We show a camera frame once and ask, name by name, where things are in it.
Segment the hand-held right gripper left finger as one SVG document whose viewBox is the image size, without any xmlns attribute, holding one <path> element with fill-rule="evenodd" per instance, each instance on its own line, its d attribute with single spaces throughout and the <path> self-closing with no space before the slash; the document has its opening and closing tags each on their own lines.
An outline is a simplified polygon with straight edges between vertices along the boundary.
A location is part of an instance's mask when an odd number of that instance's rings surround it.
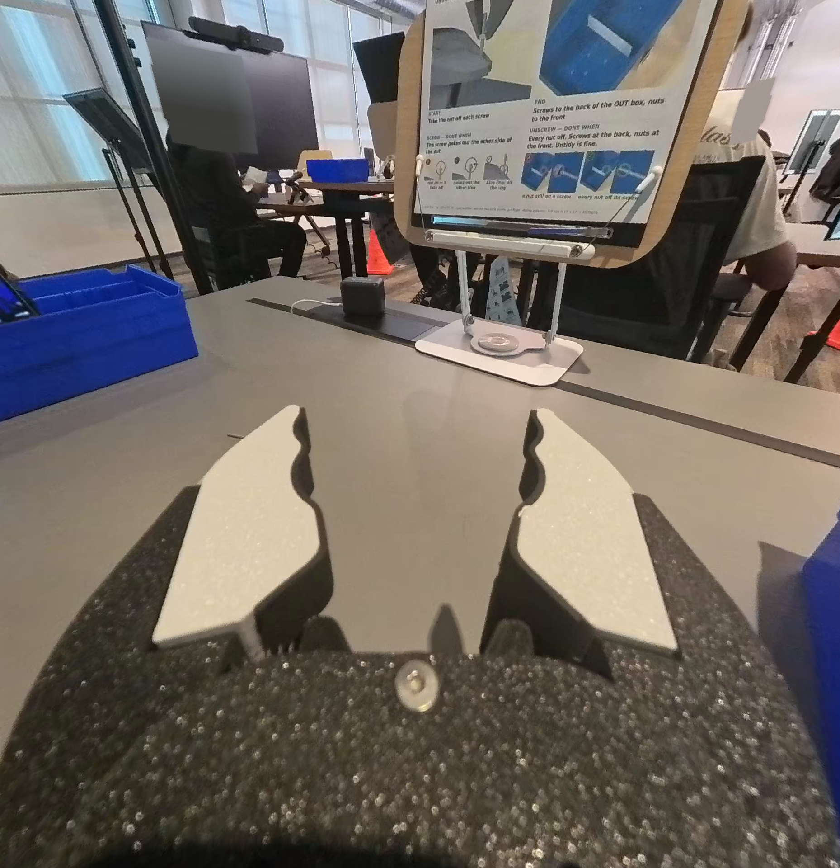
<svg viewBox="0 0 840 868">
<path fill-rule="evenodd" d="M 305 408 L 285 406 L 201 479 L 154 626 L 171 649 L 225 637 L 260 660 L 296 642 L 335 589 Z"/>
</svg>

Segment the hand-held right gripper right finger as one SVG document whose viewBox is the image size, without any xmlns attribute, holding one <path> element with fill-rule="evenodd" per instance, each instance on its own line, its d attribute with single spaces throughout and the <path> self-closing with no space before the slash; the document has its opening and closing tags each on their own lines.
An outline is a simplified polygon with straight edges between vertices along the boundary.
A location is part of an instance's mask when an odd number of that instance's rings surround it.
<svg viewBox="0 0 840 868">
<path fill-rule="evenodd" d="M 552 410 L 532 410 L 521 502 L 480 641 L 488 656 L 559 660 L 611 679 L 610 643 L 678 659 L 679 645 L 622 474 Z"/>
</svg>

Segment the blue plastic bin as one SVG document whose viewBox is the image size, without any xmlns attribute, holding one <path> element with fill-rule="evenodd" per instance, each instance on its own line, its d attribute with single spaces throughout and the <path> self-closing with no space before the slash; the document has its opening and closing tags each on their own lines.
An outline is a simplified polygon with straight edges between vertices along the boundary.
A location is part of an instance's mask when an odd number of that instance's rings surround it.
<svg viewBox="0 0 840 868">
<path fill-rule="evenodd" d="M 840 511 L 802 567 L 823 755 L 840 828 Z"/>
<path fill-rule="evenodd" d="M 0 322 L 0 422 L 197 357 L 180 284 L 145 268 L 27 278 L 35 308 Z"/>
</svg>

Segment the black vertical pole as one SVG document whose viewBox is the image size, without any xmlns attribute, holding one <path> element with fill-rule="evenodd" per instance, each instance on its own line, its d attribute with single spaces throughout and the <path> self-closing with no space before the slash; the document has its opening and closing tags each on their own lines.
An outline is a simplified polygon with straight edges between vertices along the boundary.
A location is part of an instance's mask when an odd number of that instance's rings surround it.
<svg viewBox="0 0 840 868">
<path fill-rule="evenodd" d="M 185 262 L 191 272 L 198 294 L 201 296 L 209 295 L 214 291 L 209 274 L 197 248 L 197 241 L 186 213 L 181 190 L 160 135 L 160 129 L 155 121 L 154 112 L 136 62 L 137 57 L 130 47 L 122 18 L 113 1 L 93 1 L 93 5 L 121 76 L 132 112 L 140 127 L 162 198 L 178 235 Z"/>
</svg>

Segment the black office chair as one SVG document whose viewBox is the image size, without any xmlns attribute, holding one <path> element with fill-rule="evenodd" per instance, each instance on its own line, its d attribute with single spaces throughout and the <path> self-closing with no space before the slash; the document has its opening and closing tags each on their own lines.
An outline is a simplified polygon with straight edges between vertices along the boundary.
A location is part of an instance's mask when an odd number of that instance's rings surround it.
<svg viewBox="0 0 840 868">
<path fill-rule="evenodd" d="M 224 290 L 270 277 L 268 259 L 258 248 L 263 236 L 256 205 L 262 193 L 244 188 L 230 155 L 176 143 L 171 133 L 165 146 L 215 287 Z"/>
<path fill-rule="evenodd" d="M 573 340 L 686 360 L 764 156 L 693 165 L 664 237 L 616 268 L 567 266 L 558 317 L 556 277 L 540 264 L 527 326 Z"/>
</svg>

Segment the black light panel on stand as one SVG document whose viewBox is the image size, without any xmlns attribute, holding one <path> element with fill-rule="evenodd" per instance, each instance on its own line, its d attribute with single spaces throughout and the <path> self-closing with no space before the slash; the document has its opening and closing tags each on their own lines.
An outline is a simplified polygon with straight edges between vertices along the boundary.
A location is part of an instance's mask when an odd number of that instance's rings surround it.
<svg viewBox="0 0 840 868">
<path fill-rule="evenodd" d="M 101 154 L 107 163 L 113 185 L 120 196 L 132 227 L 133 237 L 141 248 L 145 262 L 154 273 L 157 271 L 155 265 L 157 261 L 165 277 L 173 280 L 173 270 L 160 242 L 139 183 L 139 175 L 145 175 L 149 179 L 154 177 L 154 164 L 140 130 L 122 107 L 102 88 L 71 92 L 64 94 L 62 98 L 105 143 L 106 146 L 102 148 Z M 136 212 L 130 205 L 120 168 L 124 169 L 124 176 L 154 244 L 157 258 L 154 258 L 150 252 Z"/>
</svg>

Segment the white tablet stand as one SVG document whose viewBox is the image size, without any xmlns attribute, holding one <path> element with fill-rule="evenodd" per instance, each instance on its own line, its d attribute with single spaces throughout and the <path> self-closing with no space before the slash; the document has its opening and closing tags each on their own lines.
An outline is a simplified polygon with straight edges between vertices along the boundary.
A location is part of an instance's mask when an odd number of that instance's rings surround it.
<svg viewBox="0 0 840 868">
<path fill-rule="evenodd" d="M 556 385 L 584 352 L 582 345 L 559 337 L 557 328 L 567 266 L 588 264 L 593 260 L 596 251 L 591 237 L 568 227 L 555 228 L 552 238 L 541 238 L 539 230 L 530 230 L 527 235 L 494 235 L 490 229 L 431 228 L 425 235 L 431 245 L 455 250 L 460 319 L 426 332 L 414 343 L 417 352 L 523 385 Z M 469 303 L 468 252 L 525 255 L 555 264 L 551 327 L 537 331 L 501 320 L 475 317 Z"/>
</svg>

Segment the black power adapter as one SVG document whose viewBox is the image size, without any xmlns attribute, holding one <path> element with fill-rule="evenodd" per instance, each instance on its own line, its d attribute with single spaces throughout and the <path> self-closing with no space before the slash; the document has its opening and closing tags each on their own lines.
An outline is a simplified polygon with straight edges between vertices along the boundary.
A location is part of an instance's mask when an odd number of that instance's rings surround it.
<svg viewBox="0 0 840 868">
<path fill-rule="evenodd" d="M 348 318 L 380 320 L 385 314 L 385 282 L 380 275 L 343 278 L 339 286 L 343 313 Z"/>
</svg>

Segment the printed paper sheet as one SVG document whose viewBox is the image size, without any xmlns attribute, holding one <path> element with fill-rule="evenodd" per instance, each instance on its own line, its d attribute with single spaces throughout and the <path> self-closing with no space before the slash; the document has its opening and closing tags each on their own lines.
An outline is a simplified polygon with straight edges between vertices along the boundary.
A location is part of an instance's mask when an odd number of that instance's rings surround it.
<svg viewBox="0 0 840 868">
<path fill-rule="evenodd" d="M 509 260 L 505 256 L 493 259 L 489 268 L 488 298 L 484 318 L 507 325 L 520 326 L 518 297 L 513 288 Z"/>
</svg>

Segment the black tripod stand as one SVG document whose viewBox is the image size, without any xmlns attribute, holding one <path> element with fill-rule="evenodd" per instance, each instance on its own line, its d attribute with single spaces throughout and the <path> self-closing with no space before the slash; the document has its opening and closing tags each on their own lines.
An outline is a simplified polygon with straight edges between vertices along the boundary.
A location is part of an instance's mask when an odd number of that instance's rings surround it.
<svg viewBox="0 0 840 868">
<path fill-rule="evenodd" d="M 840 322 L 840 297 L 818 329 L 802 340 L 800 352 L 783 378 L 784 383 L 797 384 L 807 368 L 817 359 L 832 331 Z"/>
</svg>

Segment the black computer monitor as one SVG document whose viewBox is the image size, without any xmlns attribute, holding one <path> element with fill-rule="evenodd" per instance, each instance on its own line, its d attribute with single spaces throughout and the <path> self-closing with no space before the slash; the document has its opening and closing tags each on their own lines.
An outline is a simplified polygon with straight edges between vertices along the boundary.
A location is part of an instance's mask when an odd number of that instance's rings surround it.
<svg viewBox="0 0 840 868">
<path fill-rule="evenodd" d="M 141 25 L 174 144 L 230 155 L 241 170 L 295 168 L 302 152 L 317 148 L 306 59 Z"/>
<path fill-rule="evenodd" d="M 372 105 L 397 101 L 404 39 L 400 31 L 352 43 Z"/>
</svg>

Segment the black webcam bar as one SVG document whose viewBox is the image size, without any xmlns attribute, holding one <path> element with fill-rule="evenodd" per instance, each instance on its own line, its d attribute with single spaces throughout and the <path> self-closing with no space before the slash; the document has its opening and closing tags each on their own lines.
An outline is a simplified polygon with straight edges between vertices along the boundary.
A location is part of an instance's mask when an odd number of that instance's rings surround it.
<svg viewBox="0 0 840 868">
<path fill-rule="evenodd" d="M 189 38 L 218 44 L 227 49 L 242 49 L 262 55 L 284 51 L 284 42 L 281 39 L 249 30 L 242 25 L 230 26 L 199 16 L 189 16 L 188 25 L 185 33 Z"/>
</svg>

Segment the blue plastic crate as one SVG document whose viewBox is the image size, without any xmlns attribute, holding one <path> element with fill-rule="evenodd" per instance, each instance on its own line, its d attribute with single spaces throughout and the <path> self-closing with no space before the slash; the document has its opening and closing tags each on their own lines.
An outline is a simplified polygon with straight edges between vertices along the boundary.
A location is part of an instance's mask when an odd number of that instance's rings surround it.
<svg viewBox="0 0 840 868">
<path fill-rule="evenodd" d="M 309 180 L 317 185 L 364 183 L 371 176 L 369 162 L 364 158 L 307 159 L 305 168 Z"/>
</svg>

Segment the dark wooden desk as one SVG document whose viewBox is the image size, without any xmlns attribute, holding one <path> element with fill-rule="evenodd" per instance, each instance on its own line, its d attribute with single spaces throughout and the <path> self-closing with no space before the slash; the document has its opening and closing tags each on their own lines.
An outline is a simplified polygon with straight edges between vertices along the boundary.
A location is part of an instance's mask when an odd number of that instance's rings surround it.
<svg viewBox="0 0 840 868">
<path fill-rule="evenodd" d="M 394 182 L 366 179 L 358 182 L 322 182 L 289 178 L 284 201 L 273 194 L 259 202 L 258 210 L 279 217 L 324 217 L 335 221 L 336 248 L 341 278 L 367 277 L 368 252 L 364 224 L 374 213 L 392 216 Z"/>
</svg>

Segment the wooden office desk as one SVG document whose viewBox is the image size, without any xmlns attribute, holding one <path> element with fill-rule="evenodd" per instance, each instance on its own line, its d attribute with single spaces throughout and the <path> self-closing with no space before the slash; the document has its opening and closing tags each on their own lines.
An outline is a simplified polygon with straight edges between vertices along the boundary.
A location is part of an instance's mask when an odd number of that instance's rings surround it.
<svg viewBox="0 0 840 868">
<path fill-rule="evenodd" d="M 823 224 L 787 223 L 789 240 L 796 249 L 797 266 L 812 269 L 840 268 L 840 240 L 828 240 L 828 227 Z"/>
</svg>

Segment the tan rounded board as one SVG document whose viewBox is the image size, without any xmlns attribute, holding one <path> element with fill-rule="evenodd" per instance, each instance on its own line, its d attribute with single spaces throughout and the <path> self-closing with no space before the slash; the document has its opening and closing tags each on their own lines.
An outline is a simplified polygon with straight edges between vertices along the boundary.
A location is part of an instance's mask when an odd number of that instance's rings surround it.
<svg viewBox="0 0 840 868">
<path fill-rule="evenodd" d="M 394 157 L 396 154 L 397 101 L 386 103 L 371 103 L 367 115 L 373 149 L 380 161 Z"/>
</svg>

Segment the instruction sign board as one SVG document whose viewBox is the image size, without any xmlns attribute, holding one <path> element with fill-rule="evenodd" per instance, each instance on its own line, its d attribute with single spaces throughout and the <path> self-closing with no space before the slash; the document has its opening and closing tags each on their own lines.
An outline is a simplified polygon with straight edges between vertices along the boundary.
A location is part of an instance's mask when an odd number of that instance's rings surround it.
<svg viewBox="0 0 840 868">
<path fill-rule="evenodd" d="M 749 2 L 426 2 L 394 217 L 416 245 L 618 268 L 661 241 Z"/>
</svg>

